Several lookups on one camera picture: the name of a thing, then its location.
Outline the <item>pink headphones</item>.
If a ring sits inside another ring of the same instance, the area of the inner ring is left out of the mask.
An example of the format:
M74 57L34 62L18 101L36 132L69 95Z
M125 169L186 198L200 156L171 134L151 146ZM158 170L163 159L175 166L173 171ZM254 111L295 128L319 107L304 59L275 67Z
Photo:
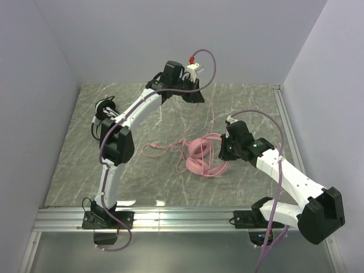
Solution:
M187 157L185 159L185 166L187 170L201 177L208 178L218 177L227 170L227 161L223 161L223 163L218 166L213 166L214 140L221 142L221 135L217 133L209 133L191 142L183 142L183 146L187 148Z

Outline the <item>white black headphones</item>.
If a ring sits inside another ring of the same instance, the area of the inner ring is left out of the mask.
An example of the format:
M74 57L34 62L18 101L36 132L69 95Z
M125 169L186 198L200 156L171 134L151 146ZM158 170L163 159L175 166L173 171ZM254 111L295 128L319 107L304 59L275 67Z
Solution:
M115 96L106 96L95 104L95 115L91 123L91 135L94 139L100 140L97 131L104 119L114 119L119 116L116 104L114 102Z

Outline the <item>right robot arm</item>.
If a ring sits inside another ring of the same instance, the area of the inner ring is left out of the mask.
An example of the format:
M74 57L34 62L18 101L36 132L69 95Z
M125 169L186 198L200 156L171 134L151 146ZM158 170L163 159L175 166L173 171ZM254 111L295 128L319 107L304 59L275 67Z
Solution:
M266 139L254 139L244 121L228 117L226 134L221 137L219 158L224 161L241 159L269 175L295 200L295 204L275 202L264 197L248 211L235 211L237 228L297 228L310 243L318 245L345 224L342 194L308 178L294 167Z

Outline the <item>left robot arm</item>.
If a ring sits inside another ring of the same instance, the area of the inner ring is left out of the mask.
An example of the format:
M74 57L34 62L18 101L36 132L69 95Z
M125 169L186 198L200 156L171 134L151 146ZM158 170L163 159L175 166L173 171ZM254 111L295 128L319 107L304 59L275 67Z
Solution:
M90 214L99 220L111 222L117 204L116 188L122 167L132 158L135 146L133 131L152 111L172 96L180 96L188 103L203 103L197 75L204 67L191 63L184 67L168 61L164 70L150 80L141 95L128 109L117 110L113 97L106 97L95 105L93 121L98 122L102 176L96 198L90 206Z

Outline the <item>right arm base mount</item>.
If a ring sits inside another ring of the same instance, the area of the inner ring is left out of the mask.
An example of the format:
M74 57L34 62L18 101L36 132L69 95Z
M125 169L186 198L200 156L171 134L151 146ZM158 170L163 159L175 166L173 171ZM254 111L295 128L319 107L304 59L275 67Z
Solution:
M229 224L235 229L247 229L250 242L262 247L266 237L268 221L254 210L235 210Z

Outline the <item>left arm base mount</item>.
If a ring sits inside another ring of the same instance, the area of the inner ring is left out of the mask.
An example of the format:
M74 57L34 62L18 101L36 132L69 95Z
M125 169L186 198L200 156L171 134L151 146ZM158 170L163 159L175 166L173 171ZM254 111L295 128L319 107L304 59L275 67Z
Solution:
M134 212L116 211L112 212L113 216L123 222L129 229L133 227ZM83 230L93 230L93 240L97 245L111 246L114 245L118 238L120 230L126 230L119 222L111 218L104 211L99 214L86 211L82 221Z

